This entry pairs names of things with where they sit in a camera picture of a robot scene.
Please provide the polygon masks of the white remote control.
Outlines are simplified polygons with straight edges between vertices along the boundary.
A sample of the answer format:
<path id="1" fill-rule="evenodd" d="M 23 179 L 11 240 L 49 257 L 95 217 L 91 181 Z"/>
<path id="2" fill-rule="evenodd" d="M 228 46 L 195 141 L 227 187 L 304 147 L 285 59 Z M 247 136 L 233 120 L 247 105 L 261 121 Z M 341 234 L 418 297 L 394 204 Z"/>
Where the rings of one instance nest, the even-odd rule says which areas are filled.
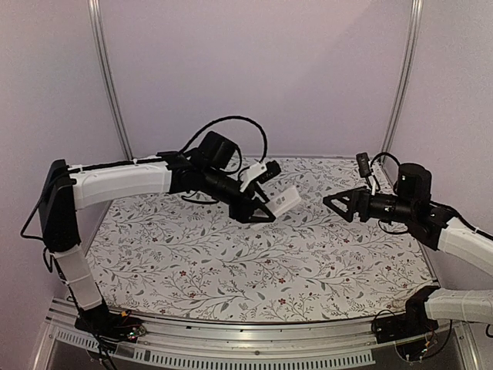
<path id="1" fill-rule="evenodd" d="M 295 208 L 301 202 L 301 196 L 294 185 L 289 186 L 281 193 L 277 194 L 269 202 L 265 203 L 267 209 L 274 215 L 272 221 L 259 222 L 250 226 L 253 230 L 275 223 L 279 217 L 284 215 L 289 210 Z"/>

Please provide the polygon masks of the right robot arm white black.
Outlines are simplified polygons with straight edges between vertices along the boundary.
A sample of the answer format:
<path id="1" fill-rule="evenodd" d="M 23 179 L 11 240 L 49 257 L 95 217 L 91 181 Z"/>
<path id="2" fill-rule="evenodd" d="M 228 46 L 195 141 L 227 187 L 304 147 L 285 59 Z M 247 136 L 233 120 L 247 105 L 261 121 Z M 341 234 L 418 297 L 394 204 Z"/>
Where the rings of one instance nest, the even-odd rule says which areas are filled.
<path id="1" fill-rule="evenodd" d="M 355 217 L 403 224 L 416 241 L 492 273 L 492 236 L 472 226 L 453 207 L 431 199 L 431 172 L 416 163 L 397 163 L 392 193 L 379 193 L 375 183 L 325 196 L 330 210 L 351 222 Z M 416 335 L 428 320 L 492 323 L 492 292 L 457 291 L 426 286 L 405 303 L 398 329 Z"/>

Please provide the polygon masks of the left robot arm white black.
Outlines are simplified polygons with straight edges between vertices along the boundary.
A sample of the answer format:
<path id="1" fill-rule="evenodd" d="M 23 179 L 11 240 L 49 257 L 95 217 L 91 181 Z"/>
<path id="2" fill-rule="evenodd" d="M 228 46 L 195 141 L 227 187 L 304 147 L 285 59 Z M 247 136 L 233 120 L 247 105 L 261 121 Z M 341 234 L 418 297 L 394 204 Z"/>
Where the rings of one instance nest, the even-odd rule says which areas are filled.
<path id="1" fill-rule="evenodd" d="M 199 130 L 202 142 L 181 150 L 159 152 L 142 159 L 69 166 L 54 161 L 32 214 L 38 215 L 41 241 L 55 261 L 86 324 L 99 335 L 114 328 L 109 312 L 92 276 L 84 253 L 76 213 L 94 204 L 151 193 L 201 192 L 229 207 L 230 218 L 241 224 L 270 223 L 276 217 L 268 209 L 263 183 L 280 174 L 277 161 L 264 157 L 246 168 L 227 166 L 239 146 L 211 130 L 224 122 L 219 118 Z"/>

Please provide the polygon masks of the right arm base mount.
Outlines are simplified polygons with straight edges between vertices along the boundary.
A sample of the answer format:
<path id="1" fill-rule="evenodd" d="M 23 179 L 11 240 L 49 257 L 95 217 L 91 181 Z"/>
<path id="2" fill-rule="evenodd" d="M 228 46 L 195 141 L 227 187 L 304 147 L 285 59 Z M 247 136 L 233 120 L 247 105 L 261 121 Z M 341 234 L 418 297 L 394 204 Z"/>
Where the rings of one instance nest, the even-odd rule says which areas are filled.
<path id="1" fill-rule="evenodd" d="M 371 323 L 371 330 L 378 344 L 424 335 L 437 330 L 438 327 L 435 320 L 419 321 L 410 319 L 406 314 L 378 317 Z"/>

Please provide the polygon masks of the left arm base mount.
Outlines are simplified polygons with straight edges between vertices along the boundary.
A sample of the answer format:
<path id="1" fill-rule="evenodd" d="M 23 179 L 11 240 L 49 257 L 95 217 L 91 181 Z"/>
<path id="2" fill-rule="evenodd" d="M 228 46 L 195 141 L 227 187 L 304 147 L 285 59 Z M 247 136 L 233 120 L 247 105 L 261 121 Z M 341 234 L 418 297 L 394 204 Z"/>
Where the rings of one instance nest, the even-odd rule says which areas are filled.
<path id="1" fill-rule="evenodd" d="M 75 328 L 116 342 L 136 342 L 139 337 L 146 334 L 143 321 L 132 316 L 130 310 L 119 313 L 82 311 L 75 321 Z"/>

